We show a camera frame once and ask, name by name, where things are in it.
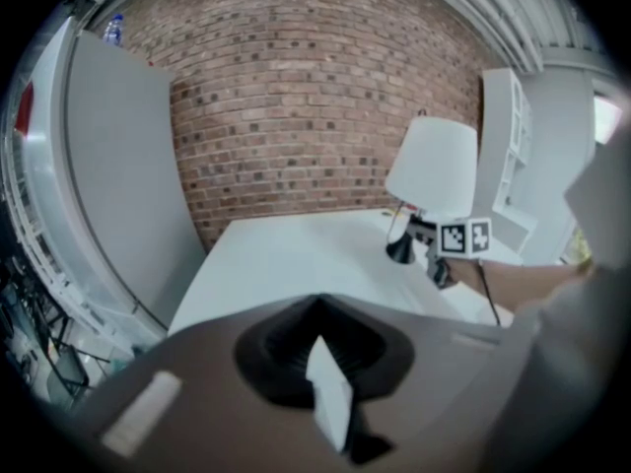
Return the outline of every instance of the white shelf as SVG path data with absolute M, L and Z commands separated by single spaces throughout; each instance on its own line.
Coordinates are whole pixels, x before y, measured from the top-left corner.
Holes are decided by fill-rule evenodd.
M 484 129 L 473 213 L 490 216 L 494 236 L 497 231 L 499 241 L 520 250 L 536 226 L 536 219 L 515 204 L 532 146 L 530 104 L 511 69 L 487 70 L 483 80 Z

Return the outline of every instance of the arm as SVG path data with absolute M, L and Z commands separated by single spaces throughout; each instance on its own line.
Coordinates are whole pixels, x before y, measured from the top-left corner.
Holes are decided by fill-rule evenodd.
M 477 293 L 486 296 L 475 261 L 447 259 L 447 264 L 453 280 L 463 282 Z M 588 260 L 578 266 L 515 266 L 484 261 L 483 265 L 493 303 L 514 312 L 527 302 L 546 298 L 558 286 L 585 276 L 591 262 Z

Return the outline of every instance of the white table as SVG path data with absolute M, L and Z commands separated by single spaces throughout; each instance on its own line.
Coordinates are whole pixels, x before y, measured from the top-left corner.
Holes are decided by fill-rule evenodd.
M 396 309 L 494 323 L 485 298 L 458 284 L 439 292 L 425 274 L 426 246 L 414 242 L 411 265 L 386 255 L 392 216 L 385 210 L 305 214 L 234 221 L 206 257 L 169 334 L 205 320 L 291 297 L 330 293 Z M 397 239 L 407 218 L 390 236 Z M 489 259 L 521 264 L 493 239 Z M 503 325 L 512 315 L 499 309 Z

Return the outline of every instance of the water bottle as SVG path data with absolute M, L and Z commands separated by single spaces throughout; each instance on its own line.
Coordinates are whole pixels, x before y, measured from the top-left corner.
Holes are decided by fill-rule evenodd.
M 122 45 L 122 14 L 116 14 L 113 19 L 107 24 L 105 33 L 103 34 L 103 41 L 107 43 L 113 43 L 118 47 Z

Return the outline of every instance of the window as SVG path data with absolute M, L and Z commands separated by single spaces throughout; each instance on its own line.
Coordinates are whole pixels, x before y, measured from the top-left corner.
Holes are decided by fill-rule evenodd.
M 622 109 L 605 97 L 594 97 L 594 135 L 596 143 L 604 145 L 611 138 L 620 120 Z
M 566 264 L 579 264 L 589 259 L 592 255 L 583 231 L 576 226 L 572 232 L 572 237 L 565 247 L 565 251 L 561 256 L 561 261 Z

